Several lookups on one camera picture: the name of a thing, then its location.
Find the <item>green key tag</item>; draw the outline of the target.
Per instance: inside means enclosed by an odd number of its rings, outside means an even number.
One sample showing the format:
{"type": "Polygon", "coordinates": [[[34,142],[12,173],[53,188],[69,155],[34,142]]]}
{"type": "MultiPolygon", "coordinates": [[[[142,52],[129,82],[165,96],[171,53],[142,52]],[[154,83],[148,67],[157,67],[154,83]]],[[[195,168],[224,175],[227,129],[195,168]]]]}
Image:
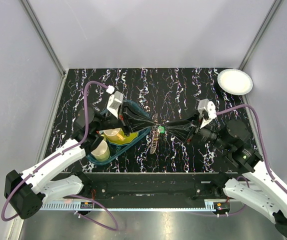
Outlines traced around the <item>green key tag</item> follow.
{"type": "Polygon", "coordinates": [[[160,134],[164,134],[164,133],[165,133],[165,128],[164,128],[163,126],[159,126],[159,127],[158,127],[158,132],[159,132],[160,134]]]}

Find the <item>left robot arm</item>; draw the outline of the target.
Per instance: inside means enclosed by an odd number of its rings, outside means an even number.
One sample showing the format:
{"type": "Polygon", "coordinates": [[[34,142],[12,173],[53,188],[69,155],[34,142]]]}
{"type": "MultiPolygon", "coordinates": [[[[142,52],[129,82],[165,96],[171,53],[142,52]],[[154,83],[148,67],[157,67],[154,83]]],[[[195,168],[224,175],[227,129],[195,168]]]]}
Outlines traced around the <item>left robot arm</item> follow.
{"type": "Polygon", "coordinates": [[[84,106],[74,121],[74,133],[64,145],[47,158],[22,171],[10,171],[5,177],[4,197],[1,210],[3,221],[8,205],[15,210],[16,217],[25,220],[37,213],[43,204],[60,197],[78,195],[86,198],[91,194],[91,185],[82,175],[73,175],[53,181],[62,170],[94,151],[104,140],[100,131],[120,128],[126,135],[154,126],[152,118],[136,103],[124,100],[117,110],[101,114],[92,107],[84,106]]]}

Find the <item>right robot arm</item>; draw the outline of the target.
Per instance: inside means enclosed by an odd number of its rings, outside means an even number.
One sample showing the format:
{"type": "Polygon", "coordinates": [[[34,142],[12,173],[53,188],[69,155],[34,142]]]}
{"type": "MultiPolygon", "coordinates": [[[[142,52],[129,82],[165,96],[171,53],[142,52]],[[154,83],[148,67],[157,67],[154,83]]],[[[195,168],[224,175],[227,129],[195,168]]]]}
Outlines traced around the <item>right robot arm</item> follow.
{"type": "Polygon", "coordinates": [[[211,194],[215,198],[226,195],[244,203],[269,219],[287,238],[287,189],[283,191],[279,187],[278,179],[269,175],[262,155],[247,144],[250,132],[241,120],[230,120],[223,128],[215,129],[202,126],[201,121],[193,116],[168,122],[165,129],[184,144],[207,142],[222,151],[222,159],[261,192],[244,187],[236,178],[221,172],[210,186],[211,194]]]}

